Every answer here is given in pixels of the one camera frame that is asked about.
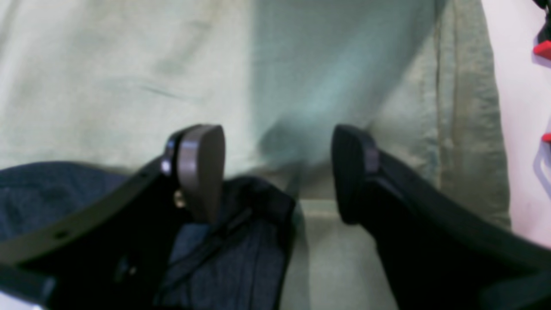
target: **green fabric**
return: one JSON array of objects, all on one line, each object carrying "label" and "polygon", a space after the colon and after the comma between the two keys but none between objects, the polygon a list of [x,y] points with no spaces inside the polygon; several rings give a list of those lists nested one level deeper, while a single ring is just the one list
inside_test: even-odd
[{"label": "green fabric", "polygon": [[444,194],[509,229],[507,162],[482,4],[437,4],[443,7],[434,31],[369,129],[383,149]]},{"label": "green fabric", "polygon": [[375,241],[361,226],[345,225],[334,202],[303,200],[293,221],[280,309],[398,309]]}]

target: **red object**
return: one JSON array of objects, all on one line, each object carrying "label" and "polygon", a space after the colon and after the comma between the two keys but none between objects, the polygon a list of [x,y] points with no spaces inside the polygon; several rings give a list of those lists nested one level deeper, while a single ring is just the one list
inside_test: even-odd
[{"label": "red object", "polygon": [[534,47],[534,54],[551,60],[551,41],[544,41]]},{"label": "red object", "polygon": [[547,143],[551,143],[551,133],[546,133],[545,135],[543,135],[542,136],[542,141],[547,142]]}]

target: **metal rivet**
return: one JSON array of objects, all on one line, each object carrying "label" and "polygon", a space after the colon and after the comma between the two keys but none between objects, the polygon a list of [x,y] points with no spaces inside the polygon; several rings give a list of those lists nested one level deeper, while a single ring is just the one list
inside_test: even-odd
[{"label": "metal rivet", "polygon": [[176,205],[178,209],[186,207],[186,201],[183,199],[183,193],[179,189],[174,192],[174,205]]}]

